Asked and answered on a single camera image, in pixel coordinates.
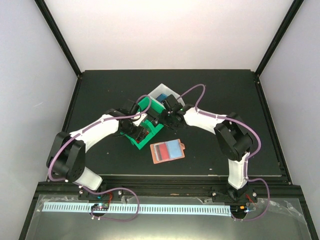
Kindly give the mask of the tan leather card holder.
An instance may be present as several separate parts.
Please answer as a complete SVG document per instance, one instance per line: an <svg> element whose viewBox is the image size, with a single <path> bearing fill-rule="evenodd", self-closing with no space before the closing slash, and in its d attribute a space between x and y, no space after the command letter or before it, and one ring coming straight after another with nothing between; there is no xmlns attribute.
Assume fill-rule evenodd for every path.
<svg viewBox="0 0 320 240"><path fill-rule="evenodd" d="M185 158L185 149L186 147L180 139L150 145L152 161L155 165Z"/></svg>

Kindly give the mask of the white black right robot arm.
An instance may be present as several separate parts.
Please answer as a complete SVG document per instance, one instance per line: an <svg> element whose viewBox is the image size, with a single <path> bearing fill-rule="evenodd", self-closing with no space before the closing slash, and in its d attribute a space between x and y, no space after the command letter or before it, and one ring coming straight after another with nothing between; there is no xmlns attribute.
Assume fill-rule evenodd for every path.
<svg viewBox="0 0 320 240"><path fill-rule="evenodd" d="M219 148L228 159L228 184L224 194L233 202L240 201L248 187L248 161L254 144L254 131L236 113L215 114L194 105L182 105L174 95L161 102L164 110L159 120L167 127L190 126L213 133Z"/></svg>

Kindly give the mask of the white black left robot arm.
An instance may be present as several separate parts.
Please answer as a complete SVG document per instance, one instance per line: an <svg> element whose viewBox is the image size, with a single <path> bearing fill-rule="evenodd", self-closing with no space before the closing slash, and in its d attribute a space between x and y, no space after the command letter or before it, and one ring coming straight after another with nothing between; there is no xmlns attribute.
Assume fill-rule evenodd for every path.
<svg viewBox="0 0 320 240"><path fill-rule="evenodd" d="M103 199L108 188L102 184L102 177L86 166L86 153L107 136L123 133L133 138L138 135L151 105L151 98L143 95L125 108L107 110L99 119L79 130L59 132L46 163L48 178L53 182L66 181L83 186L95 199Z"/></svg>

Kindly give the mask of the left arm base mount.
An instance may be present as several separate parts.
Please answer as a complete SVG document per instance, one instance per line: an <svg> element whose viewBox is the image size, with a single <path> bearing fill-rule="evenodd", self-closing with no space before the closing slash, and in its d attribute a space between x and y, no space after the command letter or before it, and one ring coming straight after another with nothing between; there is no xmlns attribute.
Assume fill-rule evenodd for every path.
<svg viewBox="0 0 320 240"><path fill-rule="evenodd" d="M108 191L109 188L106 184L102 184L97 190L86 189L82 187L79 189L78 199L79 200L88 200L88 201L112 201L120 198L124 190L116 188L115 190Z"/></svg>

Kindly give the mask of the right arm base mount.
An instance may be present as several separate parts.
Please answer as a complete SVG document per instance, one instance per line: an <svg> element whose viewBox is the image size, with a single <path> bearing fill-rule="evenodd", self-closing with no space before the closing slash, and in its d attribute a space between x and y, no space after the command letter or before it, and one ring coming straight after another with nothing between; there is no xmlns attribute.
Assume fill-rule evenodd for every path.
<svg viewBox="0 0 320 240"><path fill-rule="evenodd" d="M244 187L236 190L232 187L212 188L209 196L212 197L213 202L225 204L246 204L249 202L257 203L258 199L254 196L254 189L252 187Z"/></svg>

